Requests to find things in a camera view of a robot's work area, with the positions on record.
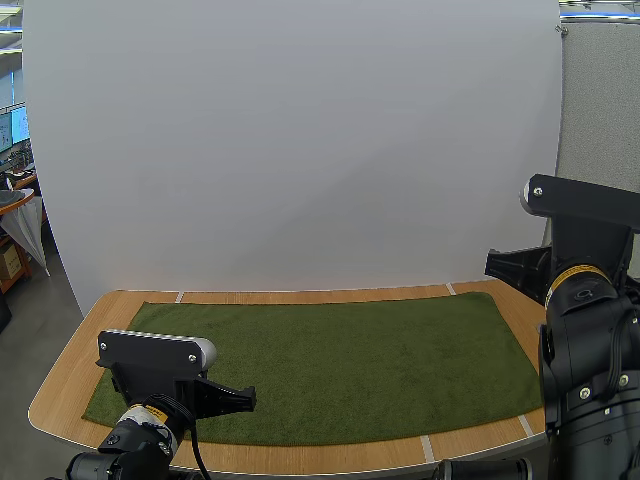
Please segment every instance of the screw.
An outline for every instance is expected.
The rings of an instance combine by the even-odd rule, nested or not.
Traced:
[[[167,457],[171,456],[171,450],[169,450],[169,447],[167,447],[165,443],[158,442],[158,447],[160,447],[162,453],[164,453]]]

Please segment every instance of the ceiling light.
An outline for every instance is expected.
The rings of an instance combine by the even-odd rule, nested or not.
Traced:
[[[0,27],[0,34],[3,33],[22,33],[22,27]]]
[[[22,48],[0,48],[0,55],[7,53],[22,53]]]
[[[0,5],[0,15],[15,15],[21,10],[22,5]]]

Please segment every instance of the cardboard box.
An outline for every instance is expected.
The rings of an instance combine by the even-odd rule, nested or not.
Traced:
[[[20,268],[22,268],[22,264],[15,245],[5,245],[0,249],[0,280],[9,280],[15,277]]]

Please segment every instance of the wooden table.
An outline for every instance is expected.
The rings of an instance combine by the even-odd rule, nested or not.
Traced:
[[[37,179],[38,179],[38,175],[34,173],[32,175],[29,175],[28,177],[21,178],[20,180],[18,180],[13,186],[13,188],[14,190],[19,190],[20,188],[24,188],[30,183],[35,182]]]
[[[344,303],[428,298],[481,291],[493,296],[534,367],[538,325],[544,309],[497,280],[428,287],[375,290],[278,293],[127,292],[103,296],[75,332],[38,391],[29,420],[43,432],[96,448],[110,429],[81,418],[103,369],[98,360],[97,336],[106,328],[125,329],[143,302],[198,304]],[[444,458],[480,457],[505,449],[544,441],[542,409],[520,417],[460,430],[373,443],[304,447],[268,447],[200,444],[211,471],[263,474],[366,472],[424,466]],[[183,442],[174,465],[197,468],[190,442]]]

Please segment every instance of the computer monitor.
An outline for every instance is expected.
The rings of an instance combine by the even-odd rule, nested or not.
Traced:
[[[13,143],[18,143],[29,138],[27,107],[11,110],[11,135]]]
[[[0,115],[0,152],[4,152],[13,145],[11,137],[11,114]]]

